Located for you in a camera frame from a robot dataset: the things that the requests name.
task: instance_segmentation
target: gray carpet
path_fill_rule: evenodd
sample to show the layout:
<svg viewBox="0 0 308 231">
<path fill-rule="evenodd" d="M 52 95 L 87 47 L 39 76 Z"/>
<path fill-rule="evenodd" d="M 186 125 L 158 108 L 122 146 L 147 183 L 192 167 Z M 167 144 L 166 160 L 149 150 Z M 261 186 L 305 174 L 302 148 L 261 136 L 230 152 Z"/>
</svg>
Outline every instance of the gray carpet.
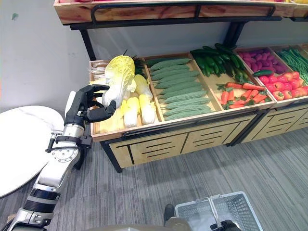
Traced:
<svg viewBox="0 0 308 231">
<path fill-rule="evenodd" d="M 121 174 L 96 143 L 82 169 L 70 177 L 48 229 L 161 225 L 167 203 L 244 191 L 265 231 L 308 230 L 307 140 L 308 128 L 130 167 Z M 0 200 L 1 226 L 32 184 Z"/>
</svg>

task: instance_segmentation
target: white wall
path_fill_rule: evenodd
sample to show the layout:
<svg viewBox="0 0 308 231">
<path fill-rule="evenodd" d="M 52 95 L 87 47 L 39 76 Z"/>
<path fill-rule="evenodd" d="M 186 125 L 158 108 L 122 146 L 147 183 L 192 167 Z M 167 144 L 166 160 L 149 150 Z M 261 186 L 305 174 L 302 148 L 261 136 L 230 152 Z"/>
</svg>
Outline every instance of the white wall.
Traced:
<svg viewBox="0 0 308 231">
<path fill-rule="evenodd" d="M 71 90 L 88 83 L 88 55 L 81 35 L 62 26 L 53 0 L 3 0 L 1 15 L 0 111 L 45 105 L 64 111 Z M 12 14 L 19 17 L 12 20 Z M 128 49 L 131 55 L 189 51 L 222 42 L 228 23 L 139 26 L 90 30 L 97 58 L 109 59 Z M 308 42 L 308 24 L 250 22 L 239 46 Z"/>
</svg>

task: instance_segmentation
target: tomato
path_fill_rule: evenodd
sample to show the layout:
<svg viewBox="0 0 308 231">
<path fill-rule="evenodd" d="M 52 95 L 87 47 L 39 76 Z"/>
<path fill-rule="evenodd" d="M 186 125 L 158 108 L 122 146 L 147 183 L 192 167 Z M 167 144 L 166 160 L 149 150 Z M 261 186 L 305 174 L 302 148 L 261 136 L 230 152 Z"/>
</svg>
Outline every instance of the tomato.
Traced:
<svg viewBox="0 0 308 231">
<path fill-rule="evenodd" d="M 292 90 L 291 93 L 292 93 L 292 98 L 299 97 L 299 95 L 300 95 L 300 91 L 297 90 L 297 89 Z"/>
<path fill-rule="evenodd" d="M 281 82 L 281 83 L 287 83 L 288 82 L 288 80 L 285 76 L 278 76 L 277 80 L 278 80 L 278 82 Z"/>
<path fill-rule="evenodd" d="M 292 73 L 285 73 L 283 76 L 286 77 L 289 82 L 293 80 L 293 74 Z"/>
<path fill-rule="evenodd" d="M 276 98 L 277 101 L 281 101 L 284 99 L 284 95 L 281 91 L 274 91 L 273 96 Z"/>
<path fill-rule="evenodd" d="M 267 76 L 260 76 L 259 79 L 264 85 L 270 82 Z"/>
<path fill-rule="evenodd" d="M 297 90 L 299 90 L 299 97 L 308 95 L 308 90 L 305 88 L 298 88 Z"/>
<path fill-rule="evenodd" d="M 304 80 L 302 80 L 302 79 L 300 78 L 300 79 L 298 79 L 297 81 L 299 82 L 299 86 L 302 87 L 302 86 L 303 86 L 303 83 L 304 83 Z"/>
<path fill-rule="evenodd" d="M 300 74 L 297 71 L 292 72 L 293 78 L 295 79 L 299 79 L 300 78 Z"/>
<path fill-rule="evenodd" d="M 270 91 L 274 92 L 276 90 L 276 87 L 272 83 L 265 84 L 265 87 Z"/>
<path fill-rule="evenodd" d="M 292 93 L 289 90 L 284 90 L 282 93 L 284 95 L 285 100 L 289 100 L 292 98 Z"/>
<path fill-rule="evenodd" d="M 276 82 L 278 82 L 277 77 L 275 77 L 275 76 L 269 77 L 269 83 L 276 83 Z"/>
<path fill-rule="evenodd" d="M 292 90 L 292 85 L 291 85 L 291 83 L 285 83 L 285 84 L 284 84 L 284 89 L 285 89 L 285 90 Z"/>
<path fill-rule="evenodd" d="M 299 81 L 297 81 L 296 79 L 293 79 L 290 84 L 292 85 L 292 89 L 295 90 L 297 88 L 299 88 Z"/>
<path fill-rule="evenodd" d="M 277 91 L 283 91 L 284 90 L 284 84 L 283 83 L 277 82 L 277 83 L 274 83 L 274 86 L 275 86 Z"/>
</svg>

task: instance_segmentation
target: white round table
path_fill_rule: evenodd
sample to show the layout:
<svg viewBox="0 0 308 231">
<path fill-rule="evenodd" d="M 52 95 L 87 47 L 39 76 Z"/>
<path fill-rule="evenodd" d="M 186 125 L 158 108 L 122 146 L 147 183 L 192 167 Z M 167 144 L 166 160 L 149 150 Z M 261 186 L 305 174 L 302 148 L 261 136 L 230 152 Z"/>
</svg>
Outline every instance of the white round table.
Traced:
<svg viewBox="0 0 308 231">
<path fill-rule="evenodd" d="M 51 130 L 63 130 L 55 110 L 43 106 L 15 108 L 0 114 L 0 198 L 14 192 L 48 162 Z"/>
</svg>

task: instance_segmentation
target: robotic arm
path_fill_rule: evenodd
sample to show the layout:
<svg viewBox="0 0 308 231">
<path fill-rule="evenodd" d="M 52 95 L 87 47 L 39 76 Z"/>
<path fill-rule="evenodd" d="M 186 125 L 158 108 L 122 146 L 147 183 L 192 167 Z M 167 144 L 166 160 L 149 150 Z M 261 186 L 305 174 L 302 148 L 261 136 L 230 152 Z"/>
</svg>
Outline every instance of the robotic arm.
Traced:
<svg viewBox="0 0 308 231">
<path fill-rule="evenodd" d="M 104 107 L 93 100 L 94 97 L 102 96 L 102 93 L 96 93 L 97 91 L 107 89 L 109 86 L 88 85 L 74 95 L 71 103 L 69 99 L 64 130 L 62 133 L 58 131 L 51 133 L 46 149 L 51 160 L 42 169 L 24 206 L 2 230 L 46 230 L 44 227 L 51 222 L 53 210 L 73 166 L 80 160 L 83 150 L 92 146 L 92 137 L 84 135 L 86 122 L 109 119 L 116 110 L 115 101 Z M 88 111 L 88 108 L 93 106 L 98 108 Z"/>
</svg>

